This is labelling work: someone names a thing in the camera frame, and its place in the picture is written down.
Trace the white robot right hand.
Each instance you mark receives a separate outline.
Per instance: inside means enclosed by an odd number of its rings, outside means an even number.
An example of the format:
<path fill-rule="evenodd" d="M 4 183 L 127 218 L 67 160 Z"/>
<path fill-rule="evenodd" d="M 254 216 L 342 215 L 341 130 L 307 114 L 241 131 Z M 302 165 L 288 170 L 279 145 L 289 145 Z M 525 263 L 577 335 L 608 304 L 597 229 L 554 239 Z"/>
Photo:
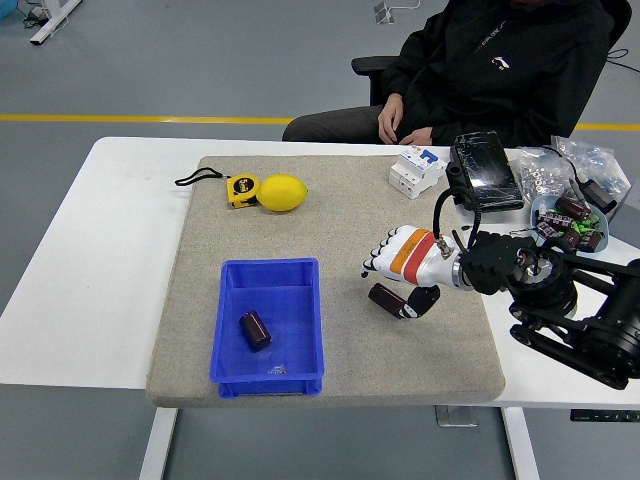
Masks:
<path fill-rule="evenodd" d="M 361 275 L 377 272 L 414 287 L 407 299 L 377 283 L 369 298 L 397 318 L 419 318 L 439 299 L 441 285 L 464 286 L 460 249 L 454 240 L 433 231 L 404 225 L 391 230 L 362 264 Z"/>

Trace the person's right hand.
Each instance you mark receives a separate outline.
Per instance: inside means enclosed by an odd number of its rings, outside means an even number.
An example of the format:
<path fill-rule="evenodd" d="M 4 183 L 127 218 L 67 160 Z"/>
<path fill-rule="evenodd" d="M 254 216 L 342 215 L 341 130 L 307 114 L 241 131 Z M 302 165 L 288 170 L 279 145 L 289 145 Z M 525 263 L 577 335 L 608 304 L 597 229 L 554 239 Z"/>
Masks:
<path fill-rule="evenodd" d="M 404 116 L 404 103 L 400 94 L 392 93 L 378 115 L 378 134 L 384 144 L 398 142 L 396 131 Z"/>

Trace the person's left hand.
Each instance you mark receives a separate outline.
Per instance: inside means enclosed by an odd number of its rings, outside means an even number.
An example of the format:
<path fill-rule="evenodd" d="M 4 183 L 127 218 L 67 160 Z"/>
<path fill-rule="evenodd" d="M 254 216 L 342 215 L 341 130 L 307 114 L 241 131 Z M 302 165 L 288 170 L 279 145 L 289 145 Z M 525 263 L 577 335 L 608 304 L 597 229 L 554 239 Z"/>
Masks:
<path fill-rule="evenodd" d="M 433 144 L 432 128 L 424 127 L 414 130 L 409 135 L 405 136 L 400 142 L 400 145 L 416 145 L 416 146 L 431 146 Z"/>

